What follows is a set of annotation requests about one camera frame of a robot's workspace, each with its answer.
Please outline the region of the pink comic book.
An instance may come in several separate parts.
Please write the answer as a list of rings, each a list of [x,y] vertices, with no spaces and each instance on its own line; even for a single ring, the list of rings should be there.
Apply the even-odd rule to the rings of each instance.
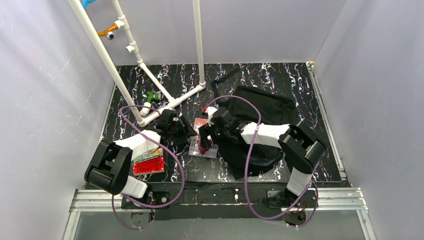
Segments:
[[[218,155],[218,146],[213,143],[209,135],[208,120],[196,117],[193,129],[197,132],[197,136],[190,138],[188,155],[215,159]]]

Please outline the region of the black student backpack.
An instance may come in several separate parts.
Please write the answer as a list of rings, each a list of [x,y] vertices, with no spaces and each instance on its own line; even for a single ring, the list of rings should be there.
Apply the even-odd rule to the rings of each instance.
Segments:
[[[257,87],[238,85],[231,97],[220,95],[217,85],[239,71],[236,68],[211,83],[215,108],[226,108],[234,117],[247,121],[240,144],[228,141],[217,144],[219,155],[236,180],[244,177],[244,171],[255,177],[273,169],[284,156],[279,139],[297,119],[293,100]]]

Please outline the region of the red patterned book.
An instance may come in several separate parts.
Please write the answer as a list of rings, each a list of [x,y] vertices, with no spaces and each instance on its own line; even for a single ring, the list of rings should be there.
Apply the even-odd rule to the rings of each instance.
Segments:
[[[157,157],[151,160],[133,163],[133,174],[135,176],[162,173],[164,171],[164,157]]]

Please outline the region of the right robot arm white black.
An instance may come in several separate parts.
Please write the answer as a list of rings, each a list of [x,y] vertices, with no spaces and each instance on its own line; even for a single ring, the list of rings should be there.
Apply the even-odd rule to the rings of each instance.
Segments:
[[[218,146],[220,156],[239,171],[259,174],[284,159],[290,179],[283,191],[267,197],[265,203],[277,208],[291,205],[307,187],[325,144],[302,121],[269,125],[233,116],[225,108],[205,107],[207,123],[199,128],[200,145]]]

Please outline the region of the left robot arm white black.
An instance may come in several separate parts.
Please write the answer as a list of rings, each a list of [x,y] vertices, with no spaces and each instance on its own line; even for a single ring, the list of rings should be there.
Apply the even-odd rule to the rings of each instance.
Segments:
[[[102,140],[85,171],[84,180],[114,196],[121,194],[141,199],[148,185],[130,175],[131,164],[149,151],[162,150],[163,144],[186,145],[196,134],[184,116],[165,109],[153,127],[122,140]]]

